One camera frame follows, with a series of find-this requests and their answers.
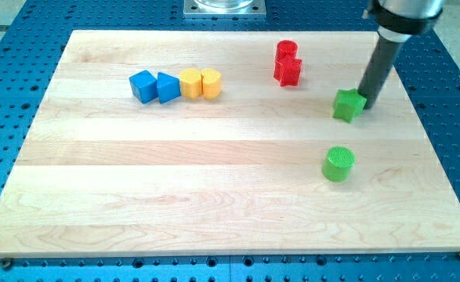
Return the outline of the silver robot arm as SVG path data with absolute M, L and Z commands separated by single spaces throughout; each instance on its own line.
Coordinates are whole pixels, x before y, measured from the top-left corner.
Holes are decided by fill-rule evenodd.
M 444 3 L 444 0 L 369 0 L 362 18 L 373 16 L 381 37 L 403 43 L 411 36 L 433 29 Z

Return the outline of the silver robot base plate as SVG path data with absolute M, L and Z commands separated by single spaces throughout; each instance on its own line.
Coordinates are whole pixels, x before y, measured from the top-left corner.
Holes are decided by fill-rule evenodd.
M 265 16 L 265 0 L 184 0 L 185 16 Z

